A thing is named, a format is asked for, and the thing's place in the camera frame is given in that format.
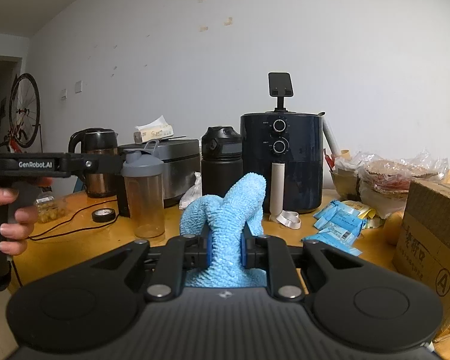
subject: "blue towel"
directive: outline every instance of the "blue towel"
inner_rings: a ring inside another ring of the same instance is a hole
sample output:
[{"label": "blue towel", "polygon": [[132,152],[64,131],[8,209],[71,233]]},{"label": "blue towel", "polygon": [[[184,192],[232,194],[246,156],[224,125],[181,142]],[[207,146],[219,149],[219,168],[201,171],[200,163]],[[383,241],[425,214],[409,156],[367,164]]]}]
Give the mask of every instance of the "blue towel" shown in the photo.
[{"label": "blue towel", "polygon": [[188,287],[264,287],[267,283],[262,269],[245,269],[241,263],[240,239],[248,223],[252,235],[263,234],[262,204],[265,178],[255,173],[243,176],[224,198],[205,195],[193,201],[183,212],[180,234],[202,232],[205,221],[211,229],[211,264],[205,270],[187,274]]}]

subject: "human hand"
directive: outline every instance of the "human hand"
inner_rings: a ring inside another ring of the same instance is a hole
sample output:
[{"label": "human hand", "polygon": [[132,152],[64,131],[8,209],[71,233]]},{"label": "human hand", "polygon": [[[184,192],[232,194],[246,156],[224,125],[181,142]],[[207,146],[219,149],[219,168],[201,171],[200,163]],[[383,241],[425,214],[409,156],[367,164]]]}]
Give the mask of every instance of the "human hand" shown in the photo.
[{"label": "human hand", "polygon": [[[34,185],[45,187],[51,185],[52,179],[42,178],[34,180]],[[18,197],[18,192],[10,188],[0,188],[0,206],[14,202]],[[0,233],[7,241],[0,242],[0,251],[11,256],[16,256],[27,249],[27,237],[34,230],[34,223],[37,221],[38,211],[35,206],[19,208],[15,212],[17,223],[3,223]]]}]

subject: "wooden table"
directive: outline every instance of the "wooden table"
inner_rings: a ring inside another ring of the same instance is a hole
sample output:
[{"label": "wooden table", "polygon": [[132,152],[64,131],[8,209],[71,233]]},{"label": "wooden table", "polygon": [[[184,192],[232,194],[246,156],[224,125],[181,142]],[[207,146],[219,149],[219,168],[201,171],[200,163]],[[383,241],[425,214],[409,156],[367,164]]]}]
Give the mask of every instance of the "wooden table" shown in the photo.
[{"label": "wooden table", "polygon": [[[324,190],[322,206],[337,197],[338,195],[334,190]],[[33,234],[42,233],[53,225],[70,219],[73,213],[83,207],[112,199],[90,199],[84,192],[69,195],[66,200],[70,214],[54,222],[36,225]],[[59,226],[47,235],[65,233],[82,227],[98,226],[98,223],[92,221],[92,212],[104,207],[114,208],[118,212],[116,201],[90,207],[77,214],[70,223]],[[152,243],[151,246],[164,245],[167,239],[179,234],[179,221],[182,212],[178,209],[178,206],[174,206],[167,208],[165,213],[166,239]],[[311,214],[301,215],[300,218],[302,226],[299,230],[292,230],[268,220],[263,220],[262,225],[265,233],[283,238],[288,245],[300,246],[300,240],[303,237],[316,233],[316,229],[313,227],[315,219]],[[104,228],[85,230],[44,241],[30,241],[27,251],[17,256],[15,263],[20,278],[25,284],[103,254],[134,239],[131,220],[119,216],[115,223]],[[385,242],[381,228],[363,230],[353,246],[363,251],[360,255],[361,258],[395,271],[392,265],[395,247]],[[13,277],[10,289],[13,292],[17,287],[18,283]],[[444,359],[450,360],[450,338],[435,344],[435,348]]]}]

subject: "black water bottle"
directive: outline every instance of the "black water bottle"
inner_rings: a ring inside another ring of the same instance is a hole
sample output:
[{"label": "black water bottle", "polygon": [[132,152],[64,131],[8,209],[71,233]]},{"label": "black water bottle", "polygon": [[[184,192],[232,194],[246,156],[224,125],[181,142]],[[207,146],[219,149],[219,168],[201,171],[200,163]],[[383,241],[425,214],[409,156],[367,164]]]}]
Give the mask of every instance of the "black water bottle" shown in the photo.
[{"label": "black water bottle", "polygon": [[242,176],[241,135],[232,127],[209,127],[202,137],[202,194],[224,197]]}]

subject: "ribbed black surface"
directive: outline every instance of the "ribbed black surface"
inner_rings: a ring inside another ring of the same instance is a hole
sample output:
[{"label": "ribbed black surface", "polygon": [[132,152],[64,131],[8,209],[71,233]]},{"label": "ribbed black surface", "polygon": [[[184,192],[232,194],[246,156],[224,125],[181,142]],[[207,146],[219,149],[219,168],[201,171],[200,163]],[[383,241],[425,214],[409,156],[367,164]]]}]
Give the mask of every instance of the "ribbed black surface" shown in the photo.
[{"label": "ribbed black surface", "polygon": [[[149,304],[122,337],[96,350],[39,353],[22,347],[13,360],[432,360],[421,347],[400,354],[350,349],[318,330],[299,304],[282,303],[264,288],[185,288],[173,301]],[[110,313],[113,324],[113,310]]]}]

